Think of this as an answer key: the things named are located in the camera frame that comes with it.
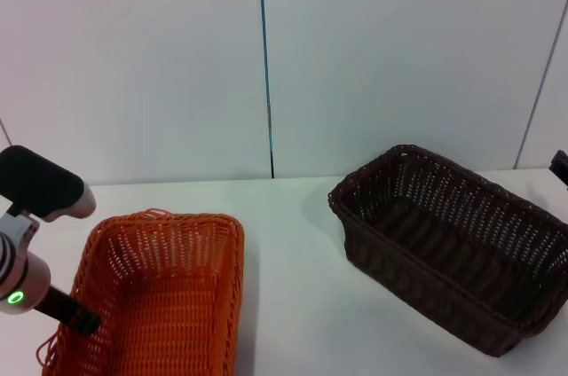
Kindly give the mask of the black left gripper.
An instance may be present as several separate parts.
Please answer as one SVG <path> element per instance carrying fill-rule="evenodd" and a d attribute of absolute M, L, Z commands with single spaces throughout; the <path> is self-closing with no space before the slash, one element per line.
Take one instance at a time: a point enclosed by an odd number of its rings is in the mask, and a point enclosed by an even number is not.
<path fill-rule="evenodd" d="M 34 310 L 67 325 L 79 334 L 94 334 L 100 326 L 99 314 L 81 305 L 76 307 L 76 300 L 55 286 L 49 287 Z"/>

